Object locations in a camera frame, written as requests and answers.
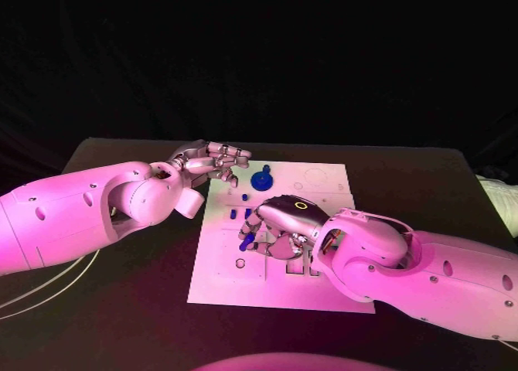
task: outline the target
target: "table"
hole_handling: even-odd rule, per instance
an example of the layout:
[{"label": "table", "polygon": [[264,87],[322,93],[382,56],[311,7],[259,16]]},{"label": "table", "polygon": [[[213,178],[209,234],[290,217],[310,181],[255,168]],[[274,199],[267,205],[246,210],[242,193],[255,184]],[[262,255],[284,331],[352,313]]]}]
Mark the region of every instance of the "table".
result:
[{"label": "table", "polygon": [[[166,160],[180,144],[91,138],[65,172]],[[459,151],[229,144],[257,160],[345,163],[358,209],[518,253]],[[197,190],[206,196],[208,184]],[[0,369],[192,369],[258,352],[320,353],[398,369],[518,369],[518,353],[501,343],[415,321],[381,302],[376,315],[187,304],[202,221],[203,207],[193,220],[173,213],[132,233],[53,301],[0,322]],[[0,277],[0,303],[66,265]]]}]

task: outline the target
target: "blue object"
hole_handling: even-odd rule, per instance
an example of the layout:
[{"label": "blue object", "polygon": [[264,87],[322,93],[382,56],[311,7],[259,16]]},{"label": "blue object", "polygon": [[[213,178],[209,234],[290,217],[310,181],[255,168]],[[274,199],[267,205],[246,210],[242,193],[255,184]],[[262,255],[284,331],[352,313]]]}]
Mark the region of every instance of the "blue object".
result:
[{"label": "blue object", "polygon": [[249,233],[246,236],[245,236],[245,239],[244,239],[244,242],[241,243],[239,245],[239,251],[245,251],[246,250],[246,245],[255,240],[255,235],[252,233]]},{"label": "blue object", "polygon": [[257,191],[267,191],[272,187],[272,176],[270,175],[270,165],[264,165],[261,172],[255,172],[251,177],[251,185]]}]

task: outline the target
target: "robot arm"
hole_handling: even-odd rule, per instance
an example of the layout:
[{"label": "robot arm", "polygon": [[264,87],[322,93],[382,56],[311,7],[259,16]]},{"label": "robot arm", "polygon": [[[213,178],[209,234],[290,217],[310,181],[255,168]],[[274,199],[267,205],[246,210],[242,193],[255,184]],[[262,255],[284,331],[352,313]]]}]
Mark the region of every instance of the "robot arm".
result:
[{"label": "robot arm", "polygon": [[[326,216],[296,196],[264,202],[242,227],[242,239],[261,221],[283,232],[274,243],[248,244],[248,251],[294,259],[307,244],[311,269],[324,273],[349,298],[384,301],[415,319],[464,335],[518,342],[518,255],[414,231],[397,220],[352,209]],[[401,233],[389,222],[401,226]]]},{"label": "robot arm", "polygon": [[218,143],[184,145],[167,162],[125,162],[59,175],[0,197],[0,276],[65,263],[161,223],[176,209],[193,218],[203,196],[190,187],[220,179],[251,152]]}]

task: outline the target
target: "black background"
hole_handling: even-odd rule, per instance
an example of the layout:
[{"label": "black background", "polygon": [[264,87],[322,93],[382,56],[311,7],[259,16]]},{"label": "black background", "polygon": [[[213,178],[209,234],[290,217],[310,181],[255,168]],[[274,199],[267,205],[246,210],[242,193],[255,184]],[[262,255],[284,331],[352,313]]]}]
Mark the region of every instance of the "black background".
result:
[{"label": "black background", "polygon": [[0,3],[0,195],[88,137],[437,146],[518,183],[512,9]]}]

